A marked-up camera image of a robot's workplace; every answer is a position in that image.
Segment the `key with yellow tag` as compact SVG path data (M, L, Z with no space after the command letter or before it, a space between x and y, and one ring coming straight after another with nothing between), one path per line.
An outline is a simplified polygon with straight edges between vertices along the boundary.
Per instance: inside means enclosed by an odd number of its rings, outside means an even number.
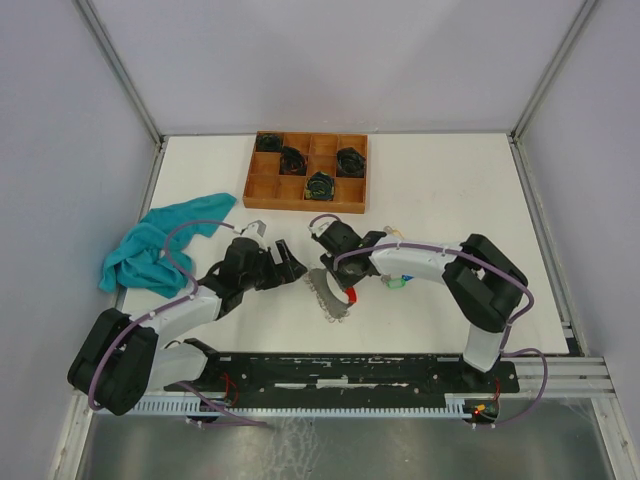
M385 226L385 227L383 228L383 231L384 231L387 235L392 235L392 236L395 236L395 237L400 238L400 239L403 239L403 238L404 238L403 234L402 234L398 229L395 229L395 228L393 228L393 227L391 227L391 226Z

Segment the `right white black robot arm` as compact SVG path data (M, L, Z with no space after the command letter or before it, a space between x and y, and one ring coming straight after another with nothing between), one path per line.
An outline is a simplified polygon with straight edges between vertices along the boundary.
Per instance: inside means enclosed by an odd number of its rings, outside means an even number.
M337 216L323 218L308 226L311 238L324 249L320 261L325 271L309 276L323 307L353 305L331 291L329 279L343 292L374 276L389 288L401 287L408 279L440 283L470 323L458 368L460 382L481 391L494 381L494 366L513 323L534 304L528 279L494 243L480 234L452 244L411 242L389 229L361 237Z

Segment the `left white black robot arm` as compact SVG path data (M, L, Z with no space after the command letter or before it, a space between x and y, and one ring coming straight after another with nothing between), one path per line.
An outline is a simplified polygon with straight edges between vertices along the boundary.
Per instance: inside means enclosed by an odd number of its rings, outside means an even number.
M103 311L69 368L68 383L114 415L132 410L148 391L180 381L212 389L221 378L220 364L211 359L213 349L197 340L168 345L229 314L246 292L291 284L307 273L285 241L277 241L275 250L278 259L257 241L236 238L192 292L138 318L116 308Z

